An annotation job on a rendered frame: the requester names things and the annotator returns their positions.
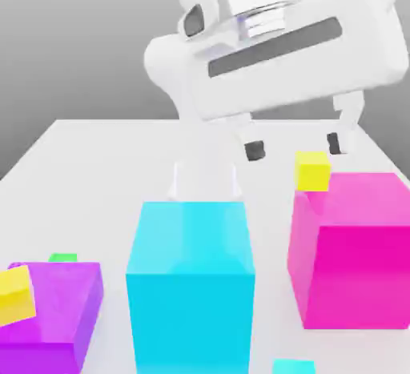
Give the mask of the large pink box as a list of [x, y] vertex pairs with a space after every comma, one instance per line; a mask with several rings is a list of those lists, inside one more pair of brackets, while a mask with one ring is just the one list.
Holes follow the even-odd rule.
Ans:
[[296, 191], [287, 269], [306, 329], [410, 328], [410, 187], [345, 172]]

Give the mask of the small green cube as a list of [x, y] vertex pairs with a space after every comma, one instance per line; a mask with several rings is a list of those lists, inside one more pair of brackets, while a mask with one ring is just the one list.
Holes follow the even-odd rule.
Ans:
[[78, 261], [76, 253], [52, 253], [48, 259], [51, 263], [75, 263]]

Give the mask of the large cyan box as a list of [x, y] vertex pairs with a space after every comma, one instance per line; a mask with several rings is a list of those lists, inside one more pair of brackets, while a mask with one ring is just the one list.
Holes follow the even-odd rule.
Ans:
[[144, 203], [126, 282], [136, 374], [248, 374], [255, 267], [243, 203]]

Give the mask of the large purple box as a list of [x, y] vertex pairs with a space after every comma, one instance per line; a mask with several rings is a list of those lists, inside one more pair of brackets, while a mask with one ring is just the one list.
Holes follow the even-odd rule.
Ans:
[[81, 374], [103, 301], [97, 262], [19, 262], [36, 316], [0, 328], [0, 374]]

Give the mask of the small cyan cube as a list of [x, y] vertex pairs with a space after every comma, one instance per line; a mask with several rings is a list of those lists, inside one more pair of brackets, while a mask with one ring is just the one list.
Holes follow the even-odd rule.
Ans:
[[311, 360], [275, 359], [272, 374], [316, 374], [316, 366]]

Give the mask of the small yellow cube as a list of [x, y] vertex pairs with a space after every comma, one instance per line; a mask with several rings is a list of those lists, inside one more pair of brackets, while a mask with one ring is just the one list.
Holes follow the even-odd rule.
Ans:
[[0, 271], [0, 327], [35, 316], [34, 287], [28, 266]]
[[332, 165], [324, 151], [295, 153], [295, 189], [297, 191], [327, 191]]

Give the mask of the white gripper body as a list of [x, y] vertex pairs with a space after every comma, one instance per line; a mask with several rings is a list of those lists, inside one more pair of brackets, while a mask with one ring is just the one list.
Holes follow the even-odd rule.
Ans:
[[205, 120], [399, 82], [408, 50], [396, 0], [298, 0], [262, 9], [236, 42], [193, 54], [188, 89]]

